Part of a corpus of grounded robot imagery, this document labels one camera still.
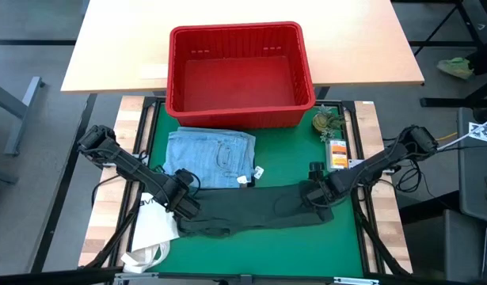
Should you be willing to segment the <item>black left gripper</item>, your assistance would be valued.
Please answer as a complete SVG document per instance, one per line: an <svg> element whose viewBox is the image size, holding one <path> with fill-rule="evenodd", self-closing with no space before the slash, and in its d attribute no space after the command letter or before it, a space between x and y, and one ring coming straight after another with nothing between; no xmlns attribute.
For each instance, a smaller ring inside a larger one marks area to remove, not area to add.
<svg viewBox="0 0 487 285"><path fill-rule="evenodd" d="M190 194L189 188L193 181L194 175L186 169L176 170L172 176L168 177L163 186L167 193L167 211L174 212L187 220L198 215L200 205Z"/></svg>

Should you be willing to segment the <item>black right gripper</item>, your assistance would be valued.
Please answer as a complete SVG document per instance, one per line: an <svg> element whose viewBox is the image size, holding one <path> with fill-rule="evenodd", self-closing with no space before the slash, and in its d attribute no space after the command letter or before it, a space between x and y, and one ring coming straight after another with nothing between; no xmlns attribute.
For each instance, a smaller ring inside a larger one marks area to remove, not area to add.
<svg viewBox="0 0 487 285"><path fill-rule="evenodd" d="M300 182L300 195L302 201L316 208L331 208L341 201L327 183L324 175L325 163L314 161L309 164L308 179Z"/></svg>

